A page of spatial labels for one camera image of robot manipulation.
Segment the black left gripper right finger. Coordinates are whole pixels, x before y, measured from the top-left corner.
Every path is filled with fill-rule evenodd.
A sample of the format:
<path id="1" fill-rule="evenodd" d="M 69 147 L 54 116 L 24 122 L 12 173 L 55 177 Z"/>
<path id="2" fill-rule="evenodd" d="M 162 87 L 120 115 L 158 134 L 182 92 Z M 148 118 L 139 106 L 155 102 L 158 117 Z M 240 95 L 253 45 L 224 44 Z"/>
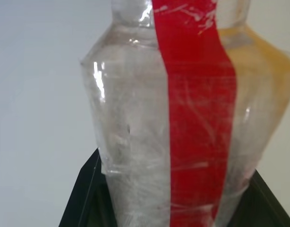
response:
<path id="1" fill-rule="evenodd" d="M 216 227 L 290 227 L 290 217 L 261 175 L 227 173 Z"/>

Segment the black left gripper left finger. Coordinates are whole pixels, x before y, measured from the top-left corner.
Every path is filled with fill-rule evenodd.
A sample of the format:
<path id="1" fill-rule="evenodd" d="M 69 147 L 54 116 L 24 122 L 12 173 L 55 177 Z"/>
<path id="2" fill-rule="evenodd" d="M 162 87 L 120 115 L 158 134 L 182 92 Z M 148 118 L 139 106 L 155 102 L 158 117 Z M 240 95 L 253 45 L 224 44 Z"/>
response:
<path id="1" fill-rule="evenodd" d="M 96 149 L 80 169 L 60 227 L 116 227 L 111 197 Z"/>

